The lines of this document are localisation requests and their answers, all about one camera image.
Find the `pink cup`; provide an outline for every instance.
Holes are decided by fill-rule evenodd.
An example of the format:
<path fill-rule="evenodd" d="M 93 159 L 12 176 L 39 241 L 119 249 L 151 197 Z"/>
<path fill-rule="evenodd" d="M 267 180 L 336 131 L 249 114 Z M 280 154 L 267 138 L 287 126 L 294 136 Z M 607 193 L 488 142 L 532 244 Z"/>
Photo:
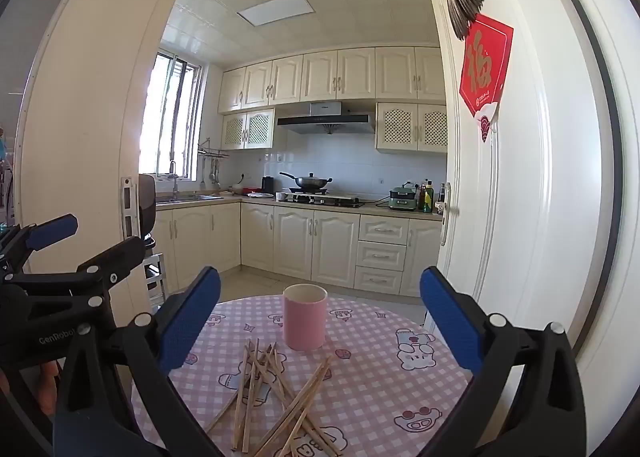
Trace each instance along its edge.
<path fill-rule="evenodd" d="M 326 291 L 311 283 L 291 285 L 282 294 L 284 342 L 295 351 L 322 347 Z"/>

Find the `countertop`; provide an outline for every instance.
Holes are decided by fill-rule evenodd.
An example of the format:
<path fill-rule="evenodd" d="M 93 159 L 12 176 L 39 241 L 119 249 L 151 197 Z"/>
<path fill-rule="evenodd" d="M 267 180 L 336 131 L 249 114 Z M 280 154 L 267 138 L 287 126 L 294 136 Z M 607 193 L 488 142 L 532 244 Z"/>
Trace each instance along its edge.
<path fill-rule="evenodd" d="M 320 204 L 298 204 L 297 202 L 276 201 L 271 199 L 257 199 L 254 197 L 234 196 L 223 197 L 205 201 L 190 202 L 163 202 L 156 204 L 157 211 L 175 210 L 178 208 L 191 208 L 194 206 L 215 206 L 217 204 L 231 204 L 233 202 L 250 202 L 251 204 L 264 204 L 266 206 L 284 206 L 286 208 L 302 208 L 305 210 L 335 211 L 339 213 L 355 213 L 358 215 L 379 215 L 380 217 L 419 218 L 421 220 L 442 220 L 442 215 L 422 212 L 403 212 L 390 210 L 375 204 L 365 204 L 360 208 L 342 208 L 340 206 L 322 206 Z"/>

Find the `ceiling light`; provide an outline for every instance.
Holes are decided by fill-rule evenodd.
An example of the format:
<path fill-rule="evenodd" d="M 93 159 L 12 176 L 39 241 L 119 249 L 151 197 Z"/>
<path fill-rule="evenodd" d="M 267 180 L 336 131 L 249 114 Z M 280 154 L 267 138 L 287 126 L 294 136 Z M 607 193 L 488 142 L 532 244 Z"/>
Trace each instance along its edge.
<path fill-rule="evenodd" d="M 306 0 L 270 0 L 239 11 L 238 14 L 257 26 L 309 12 L 314 12 L 314 9 Z"/>

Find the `tiled floor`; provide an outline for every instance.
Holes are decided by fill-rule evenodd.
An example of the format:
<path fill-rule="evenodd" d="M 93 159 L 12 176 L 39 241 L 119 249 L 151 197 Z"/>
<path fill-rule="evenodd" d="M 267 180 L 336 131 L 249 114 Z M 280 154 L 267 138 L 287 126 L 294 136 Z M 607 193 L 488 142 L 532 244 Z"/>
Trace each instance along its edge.
<path fill-rule="evenodd" d="M 282 291 L 291 285 L 288 282 L 271 280 L 270 278 L 254 275 L 248 271 L 240 271 L 223 278 L 222 294 L 220 301 L 236 300 L 247 296 L 265 296 L 270 294 L 281 294 Z M 410 319 L 411 321 L 421 325 L 424 323 L 424 314 L 426 309 L 422 305 L 409 305 L 404 303 L 395 303 L 382 300 L 371 300 L 367 298 L 359 298 L 348 296 L 347 294 L 329 293 L 330 296 L 344 298 L 346 300 L 361 301 L 394 312 L 400 316 Z"/>

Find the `round table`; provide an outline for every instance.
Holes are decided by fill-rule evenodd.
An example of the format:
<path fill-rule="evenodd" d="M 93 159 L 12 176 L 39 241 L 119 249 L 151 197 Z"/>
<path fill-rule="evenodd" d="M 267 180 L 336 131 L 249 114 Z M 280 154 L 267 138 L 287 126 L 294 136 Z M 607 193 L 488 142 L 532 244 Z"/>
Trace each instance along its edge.
<path fill-rule="evenodd" d="M 365 303 L 328 298 L 326 342 L 315 351 L 292 351 L 282 339 L 282 296 L 257 296 L 218 304 L 180 369 L 169 374 L 185 405 L 207 426 L 237 390 L 244 344 L 260 338 L 260 351 L 278 342 L 280 370 L 298 391 L 324 358 L 334 355 L 310 415 L 344 450 L 345 457 L 415 457 L 442 425 L 466 387 L 449 349 L 423 328 Z M 136 420 L 145 438 L 161 444 L 136 390 Z M 231 451 L 234 408 L 211 432 Z M 254 403 L 251 450 L 283 412 L 263 384 Z M 287 433 L 265 455 L 277 455 Z M 303 431 L 298 454 L 326 457 Z"/>

